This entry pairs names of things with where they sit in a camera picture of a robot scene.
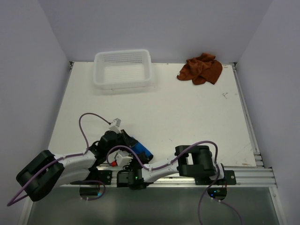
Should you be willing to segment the blue and grey towel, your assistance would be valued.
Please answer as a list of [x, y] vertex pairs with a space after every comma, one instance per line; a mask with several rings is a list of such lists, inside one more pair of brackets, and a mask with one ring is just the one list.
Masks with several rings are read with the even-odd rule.
[[131, 149], [137, 155], [144, 153], [149, 160], [153, 159], [153, 154], [139, 141], [133, 147], [131, 147]]

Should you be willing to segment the white plastic basket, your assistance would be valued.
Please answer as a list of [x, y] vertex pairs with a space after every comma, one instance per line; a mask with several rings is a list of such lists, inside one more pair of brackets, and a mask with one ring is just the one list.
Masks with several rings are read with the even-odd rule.
[[154, 82], [154, 73], [149, 51], [132, 49], [97, 53], [92, 81], [102, 90], [150, 86]]

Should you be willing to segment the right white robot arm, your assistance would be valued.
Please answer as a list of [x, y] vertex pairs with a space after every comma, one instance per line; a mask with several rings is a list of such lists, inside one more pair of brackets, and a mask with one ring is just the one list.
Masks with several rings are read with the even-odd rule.
[[143, 163], [139, 156], [130, 154], [132, 161], [117, 173], [117, 187], [131, 190], [145, 189], [160, 178], [179, 174], [181, 177], [203, 181], [205, 185], [219, 184], [225, 179], [222, 164], [218, 164], [208, 146], [181, 145], [175, 153], [156, 163]]

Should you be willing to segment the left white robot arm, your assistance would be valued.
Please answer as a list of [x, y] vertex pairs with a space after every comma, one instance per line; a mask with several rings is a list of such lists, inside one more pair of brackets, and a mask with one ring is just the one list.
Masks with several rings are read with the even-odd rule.
[[109, 150], [119, 145], [132, 149], [138, 143], [124, 130], [120, 133], [107, 131], [83, 153], [63, 156], [44, 150], [17, 174], [16, 180], [34, 202], [65, 184], [100, 186], [97, 167], [106, 161]]

